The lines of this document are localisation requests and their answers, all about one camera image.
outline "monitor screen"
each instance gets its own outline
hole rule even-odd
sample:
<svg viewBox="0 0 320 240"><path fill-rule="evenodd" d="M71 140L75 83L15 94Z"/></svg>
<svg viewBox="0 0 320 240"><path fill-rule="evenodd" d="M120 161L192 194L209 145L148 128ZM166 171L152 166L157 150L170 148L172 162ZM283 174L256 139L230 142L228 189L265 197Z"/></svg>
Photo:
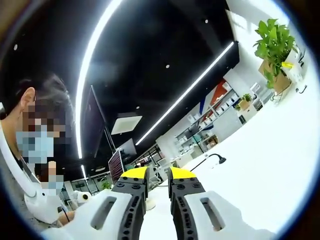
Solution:
<svg viewBox="0 0 320 240"><path fill-rule="evenodd" d="M121 158L123 161L123 164L130 164L131 161L133 160L132 157L137 155L136 147L134 144L134 141L132 138L130 138L128 141L126 141L124 144L118 147L121 153Z"/></svg>
<svg viewBox="0 0 320 240"><path fill-rule="evenodd" d="M119 149L117 149L116 152L112 155L112 157L108 161L108 165L112 183L115 184L119 180L121 174L125 172Z"/></svg>
<svg viewBox="0 0 320 240"><path fill-rule="evenodd" d="M81 123L83 135L83 155L85 157L96 157L101 138L105 129L103 113L100 111L94 89L89 89L85 106L83 121Z"/></svg>

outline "white table surface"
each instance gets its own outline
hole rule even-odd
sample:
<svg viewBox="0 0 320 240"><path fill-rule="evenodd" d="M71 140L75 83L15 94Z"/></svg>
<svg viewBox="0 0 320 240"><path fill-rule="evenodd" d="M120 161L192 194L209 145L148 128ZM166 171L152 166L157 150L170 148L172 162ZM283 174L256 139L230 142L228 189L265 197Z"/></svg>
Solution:
<svg viewBox="0 0 320 240"><path fill-rule="evenodd" d="M215 191L239 208L254 229L278 233L301 206L313 182L319 156L320 89L312 65L298 94L295 87L279 105L267 103L232 136L210 149L225 163L211 169L209 159L193 172L206 191ZM189 162L192 169L204 156ZM167 187L149 193L156 207L146 212L141 240L175 240Z"/></svg>

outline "led light strip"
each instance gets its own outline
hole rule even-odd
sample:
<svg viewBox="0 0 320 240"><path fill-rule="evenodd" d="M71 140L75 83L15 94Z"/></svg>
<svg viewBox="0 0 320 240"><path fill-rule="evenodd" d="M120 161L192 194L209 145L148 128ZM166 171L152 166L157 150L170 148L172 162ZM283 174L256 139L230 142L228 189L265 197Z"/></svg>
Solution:
<svg viewBox="0 0 320 240"><path fill-rule="evenodd" d="M86 175L85 167L83 165L81 165L81 170L82 170L84 180L87 181L87 175Z"/></svg>
<svg viewBox="0 0 320 240"><path fill-rule="evenodd" d="M84 58L81 65L81 70L79 74L78 86L76 89L76 98L75 98L75 137L76 145L78 150L79 159L82 158L82 147L81 147L81 128L80 128L80 118L81 118L81 105L83 91L85 87L86 76L89 69L89 64L96 48L97 42L101 36L102 31L104 30L107 22L110 20L111 16L115 13L119 5L123 0L112 0L112 2L107 6L103 15L101 16L98 24L96 25L90 41L88 43L87 49L84 54Z"/></svg>
<svg viewBox="0 0 320 240"><path fill-rule="evenodd" d="M228 50L234 45L231 42L226 49L210 64L210 66L194 81L194 83L178 98L177 101L159 118L158 121L136 142L138 146L155 128L158 126L163 119L185 98L185 96L204 78L205 75L217 64L217 62L228 52Z"/></svg>

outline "face mask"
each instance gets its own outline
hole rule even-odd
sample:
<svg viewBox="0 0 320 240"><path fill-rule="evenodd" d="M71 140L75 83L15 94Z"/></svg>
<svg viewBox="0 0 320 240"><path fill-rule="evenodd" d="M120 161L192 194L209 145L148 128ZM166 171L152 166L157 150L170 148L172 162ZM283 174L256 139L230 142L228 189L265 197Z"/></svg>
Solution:
<svg viewBox="0 0 320 240"><path fill-rule="evenodd" d="M54 156L53 133L47 132L46 125L36 131L17 131L16 143L22 157L28 158L30 164L46 164L47 158Z"/></svg>

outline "black hair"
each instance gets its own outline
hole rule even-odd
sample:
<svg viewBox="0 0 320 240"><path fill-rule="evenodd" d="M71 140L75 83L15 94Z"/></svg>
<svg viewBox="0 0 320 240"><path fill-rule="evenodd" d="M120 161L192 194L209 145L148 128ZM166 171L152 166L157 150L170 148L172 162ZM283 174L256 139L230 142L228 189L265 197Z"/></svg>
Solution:
<svg viewBox="0 0 320 240"><path fill-rule="evenodd" d="M7 115L17 106L25 91L30 87L35 89L37 101L46 102L45 107L48 111L55 110L54 112L57 114L54 116L55 118L64 120L66 125L74 125L74 109L67 88L62 79L52 72L38 72L15 81L13 87L6 92L6 97L3 100Z"/></svg>

